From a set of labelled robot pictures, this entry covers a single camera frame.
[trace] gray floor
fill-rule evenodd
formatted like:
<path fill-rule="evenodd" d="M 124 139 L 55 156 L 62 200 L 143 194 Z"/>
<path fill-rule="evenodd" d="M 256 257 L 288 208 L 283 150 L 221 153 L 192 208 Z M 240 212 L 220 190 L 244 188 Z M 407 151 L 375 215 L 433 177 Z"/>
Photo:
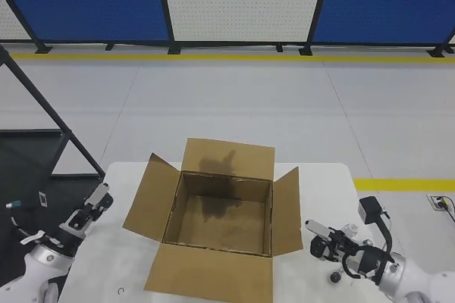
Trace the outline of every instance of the gray floor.
<path fill-rule="evenodd" d="M 19 65 L 105 169 L 151 152 L 181 161 L 187 137 L 206 137 L 274 146 L 277 162 L 345 163 L 357 178 L 455 178 L 455 65 Z M 53 126 L 2 68 L 0 129 Z M 72 146 L 56 167 L 90 171 Z M 455 270 L 454 225 L 424 192 L 376 195 L 392 214 L 398 249 L 427 271 Z"/>

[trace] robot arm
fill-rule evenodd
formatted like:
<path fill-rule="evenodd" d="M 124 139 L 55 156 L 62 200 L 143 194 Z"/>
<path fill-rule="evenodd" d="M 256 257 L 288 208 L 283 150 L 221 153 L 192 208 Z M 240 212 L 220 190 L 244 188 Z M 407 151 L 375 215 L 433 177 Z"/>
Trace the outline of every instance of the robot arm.
<path fill-rule="evenodd" d="M 0 287 L 0 303 L 37 302 L 52 303 L 58 300 L 58 288 L 49 280 L 68 273 L 80 244 L 86 238 L 86 230 L 92 222 L 112 205 L 113 198 L 108 194 L 109 186 L 99 184 L 88 196 L 82 207 L 75 210 L 66 222 L 52 236 L 38 231 L 30 235 L 12 222 L 26 236 L 20 241 L 23 245 L 35 242 L 36 247 L 24 257 L 25 274 Z M 8 204 L 8 207 L 20 204 Z"/>
<path fill-rule="evenodd" d="M 359 214 L 365 224 L 378 225 L 386 239 L 385 251 L 361 245 L 341 230 L 308 220 L 306 228 L 316 234 L 310 244 L 311 255 L 321 260 L 341 262 L 348 276 L 370 279 L 394 301 L 406 298 L 409 303 L 455 303 L 455 273 L 430 275 L 415 261 L 391 253 L 391 234 L 381 219 L 381 206 L 375 197 L 360 200 Z"/>

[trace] open cardboard box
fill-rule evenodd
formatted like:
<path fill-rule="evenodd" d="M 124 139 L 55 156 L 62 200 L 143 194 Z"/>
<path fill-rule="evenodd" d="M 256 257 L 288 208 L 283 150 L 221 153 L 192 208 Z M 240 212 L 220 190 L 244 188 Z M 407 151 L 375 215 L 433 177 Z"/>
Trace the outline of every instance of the open cardboard box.
<path fill-rule="evenodd" d="M 303 248 L 298 167 L 275 149 L 188 139 L 178 171 L 152 154 L 123 227 L 159 241 L 145 290 L 273 301 L 272 258 Z"/>

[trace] yellow tape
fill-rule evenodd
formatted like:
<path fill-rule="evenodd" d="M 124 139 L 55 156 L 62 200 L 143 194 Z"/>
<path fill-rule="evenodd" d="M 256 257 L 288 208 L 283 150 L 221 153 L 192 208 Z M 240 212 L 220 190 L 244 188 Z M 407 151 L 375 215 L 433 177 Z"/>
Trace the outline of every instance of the yellow tape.
<path fill-rule="evenodd" d="M 354 179 L 364 192 L 455 192 L 455 179 Z"/>
<path fill-rule="evenodd" d="M 128 61 L 305 61 L 392 64 L 455 64 L 455 58 L 352 57 L 292 55 L 160 55 L 160 54 L 11 54 L 14 59 L 37 60 L 128 60 Z"/>

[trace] power outlet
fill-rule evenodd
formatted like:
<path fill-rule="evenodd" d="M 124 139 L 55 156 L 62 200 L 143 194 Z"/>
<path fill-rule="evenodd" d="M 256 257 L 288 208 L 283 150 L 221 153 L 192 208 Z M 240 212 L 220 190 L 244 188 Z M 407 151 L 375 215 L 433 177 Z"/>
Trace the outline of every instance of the power outlet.
<path fill-rule="evenodd" d="M 448 211 L 452 211 L 452 205 L 447 198 L 442 198 L 441 195 L 426 195 L 426 197 L 428 198 L 428 201 L 430 202 L 430 205 L 433 207 L 434 211 L 445 211 L 444 208 L 438 206 L 438 202 L 440 202 L 441 199 L 447 203 Z"/>

